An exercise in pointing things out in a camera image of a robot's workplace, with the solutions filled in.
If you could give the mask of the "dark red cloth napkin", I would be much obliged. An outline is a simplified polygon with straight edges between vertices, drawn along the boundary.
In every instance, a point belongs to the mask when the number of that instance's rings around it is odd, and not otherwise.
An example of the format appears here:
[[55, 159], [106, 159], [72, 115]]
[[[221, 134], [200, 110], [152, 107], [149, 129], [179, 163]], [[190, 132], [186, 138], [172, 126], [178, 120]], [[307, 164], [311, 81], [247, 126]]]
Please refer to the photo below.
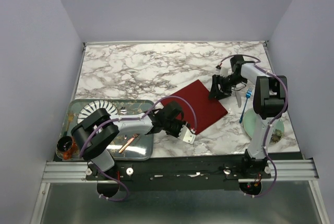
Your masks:
[[200, 80], [194, 81], [172, 95], [172, 98], [162, 100], [162, 105], [172, 101], [177, 102], [184, 112], [184, 120], [196, 130], [196, 134], [200, 134], [228, 114], [219, 101], [209, 99], [209, 90]]

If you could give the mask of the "blue handled fork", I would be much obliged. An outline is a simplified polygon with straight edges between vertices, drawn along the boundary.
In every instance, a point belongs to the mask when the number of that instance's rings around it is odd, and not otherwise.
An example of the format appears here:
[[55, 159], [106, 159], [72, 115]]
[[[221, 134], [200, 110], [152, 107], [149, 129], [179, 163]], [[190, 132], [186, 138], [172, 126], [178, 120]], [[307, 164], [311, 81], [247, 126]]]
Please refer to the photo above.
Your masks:
[[243, 117], [244, 117], [244, 114], [245, 114], [245, 110], [246, 110], [246, 106], [247, 106], [247, 102], [248, 100], [250, 99], [250, 97], [252, 96], [252, 92], [253, 92], [253, 88], [252, 87], [249, 87], [246, 94], [245, 94], [245, 104], [244, 104], [244, 107], [243, 107], [243, 111], [242, 111], [242, 114], [241, 114], [241, 117], [240, 117], [240, 120], [239, 120], [239, 123], [241, 124], [242, 121], [243, 121]]

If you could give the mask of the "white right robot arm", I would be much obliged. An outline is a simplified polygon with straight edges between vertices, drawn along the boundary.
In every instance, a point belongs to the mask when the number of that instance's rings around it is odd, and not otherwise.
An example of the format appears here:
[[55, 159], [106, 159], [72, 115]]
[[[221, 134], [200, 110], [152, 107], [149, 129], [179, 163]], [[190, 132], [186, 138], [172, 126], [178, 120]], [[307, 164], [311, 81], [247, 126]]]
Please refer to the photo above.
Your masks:
[[288, 108], [287, 78], [265, 71], [257, 65], [260, 59], [252, 59], [244, 60], [243, 54], [225, 57], [224, 60], [230, 60], [232, 73], [227, 76], [213, 75], [209, 92], [209, 99], [221, 100], [230, 97], [232, 88], [238, 84], [250, 81], [255, 85], [253, 109], [257, 116], [256, 126], [240, 165], [240, 172], [246, 178], [265, 170], [271, 135]]

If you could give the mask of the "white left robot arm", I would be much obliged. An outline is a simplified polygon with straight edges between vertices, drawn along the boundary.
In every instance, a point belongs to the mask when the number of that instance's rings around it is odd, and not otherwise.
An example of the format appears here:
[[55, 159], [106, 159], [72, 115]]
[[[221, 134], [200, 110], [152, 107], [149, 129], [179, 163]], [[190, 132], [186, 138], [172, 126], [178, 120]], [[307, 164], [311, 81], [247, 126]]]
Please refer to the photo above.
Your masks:
[[115, 176], [116, 167], [107, 147], [118, 136], [152, 135], [165, 131], [192, 144], [195, 134], [187, 121], [177, 118], [179, 115], [182, 116], [183, 111], [175, 101], [161, 109], [137, 115], [110, 115], [105, 108], [100, 108], [76, 125], [71, 135], [79, 147], [79, 156], [85, 161], [92, 161], [98, 167], [98, 174], [109, 180]]

